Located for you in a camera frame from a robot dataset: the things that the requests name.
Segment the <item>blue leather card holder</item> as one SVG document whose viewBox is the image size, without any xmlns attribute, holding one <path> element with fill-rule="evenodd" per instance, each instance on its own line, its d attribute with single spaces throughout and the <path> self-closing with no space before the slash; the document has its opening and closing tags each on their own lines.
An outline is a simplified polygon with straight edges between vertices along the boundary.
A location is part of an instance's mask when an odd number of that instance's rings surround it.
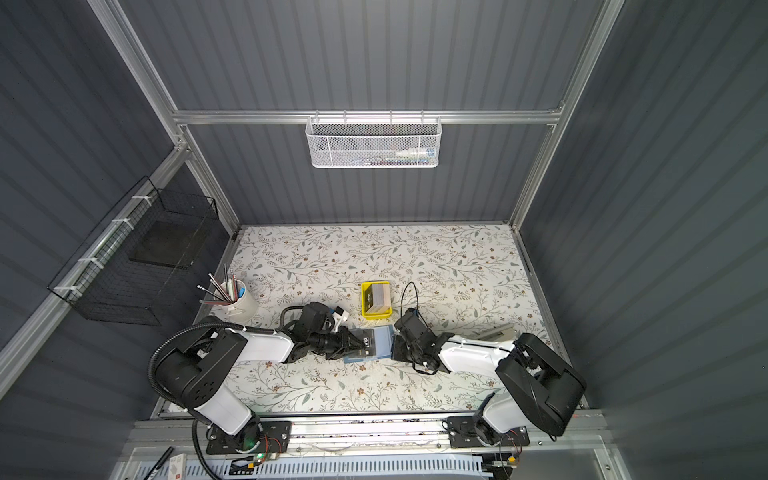
<svg viewBox="0 0 768 480">
<path fill-rule="evenodd" d="M 368 360 L 387 359 L 392 355 L 394 328 L 391 325 L 351 331 L 362 342 L 360 347 L 343 357 L 344 363 L 358 363 Z"/>
</svg>

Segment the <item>yellow plastic card tray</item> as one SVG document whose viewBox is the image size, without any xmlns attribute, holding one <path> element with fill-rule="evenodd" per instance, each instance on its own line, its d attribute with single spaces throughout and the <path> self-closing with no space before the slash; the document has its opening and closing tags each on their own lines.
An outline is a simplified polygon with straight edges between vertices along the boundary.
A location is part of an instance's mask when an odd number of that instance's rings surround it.
<svg viewBox="0 0 768 480">
<path fill-rule="evenodd" d="M 364 319 L 388 319 L 393 313 L 390 283 L 383 280 L 362 283 L 361 304 Z"/>
</svg>

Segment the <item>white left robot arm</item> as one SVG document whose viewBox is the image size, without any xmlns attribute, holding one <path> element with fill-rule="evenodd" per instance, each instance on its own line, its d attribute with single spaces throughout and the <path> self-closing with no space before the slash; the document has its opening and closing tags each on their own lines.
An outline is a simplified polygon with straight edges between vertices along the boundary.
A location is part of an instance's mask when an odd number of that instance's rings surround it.
<svg viewBox="0 0 768 480">
<path fill-rule="evenodd" d="M 193 418 L 238 436 L 259 425 L 257 414 L 225 381 L 242 362 L 294 363 L 313 353 L 338 360 L 366 348 L 344 325 L 346 311 L 319 302 L 289 306 L 278 327 L 265 329 L 208 316 L 163 342 L 151 355 L 150 386 Z"/>
</svg>

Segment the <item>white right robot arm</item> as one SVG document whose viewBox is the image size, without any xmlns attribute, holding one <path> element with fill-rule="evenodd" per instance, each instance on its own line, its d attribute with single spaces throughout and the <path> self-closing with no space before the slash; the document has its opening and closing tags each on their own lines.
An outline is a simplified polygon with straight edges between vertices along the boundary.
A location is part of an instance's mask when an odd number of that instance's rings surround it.
<svg viewBox="0 0 768 480">
<path fill-rule="evenodd" d="M 587 387 L 586 380 L 534 334 L 502 342 L 436 334 L 414 308 L 406 310 L 394 329 L 392 359 L 410 364 L 415 372 L 471 373 L 500 384 L 472 417 L 475 435 L 486 445 L 495 446 L 507 433 L 530 425 L 552 439 L 561 437 Z"/>
</svg>

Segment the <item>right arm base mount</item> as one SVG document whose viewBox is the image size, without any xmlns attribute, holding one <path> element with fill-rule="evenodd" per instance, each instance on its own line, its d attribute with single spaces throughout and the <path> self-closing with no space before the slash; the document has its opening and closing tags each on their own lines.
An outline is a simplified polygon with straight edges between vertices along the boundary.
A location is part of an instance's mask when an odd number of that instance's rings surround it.
<svg viewBox="0 0 768 480">
<path fill-rule="evenodd" d="M 448 434 L 450 446 L 455 449 L 479 447 L 522 449 L 530 445 L 529 435 L 524 427 L 499 433 L 473 415 L 449 416 L 441 421 L 441 426 Z"/>
</svg>

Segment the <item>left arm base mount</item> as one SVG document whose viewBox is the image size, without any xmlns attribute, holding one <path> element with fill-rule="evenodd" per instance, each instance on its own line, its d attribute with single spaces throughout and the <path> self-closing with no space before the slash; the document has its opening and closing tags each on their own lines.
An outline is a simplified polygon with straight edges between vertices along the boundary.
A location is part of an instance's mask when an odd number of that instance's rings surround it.
<svg viewBox="0 0 768 480">
<path fill-rule="evenodd" d="M 218 426 L 206 431 L 208 455 L 283 454 L 289 446 L 293 424 L 289 421 L 250 420 L 234 435 Z"/>
</svg>

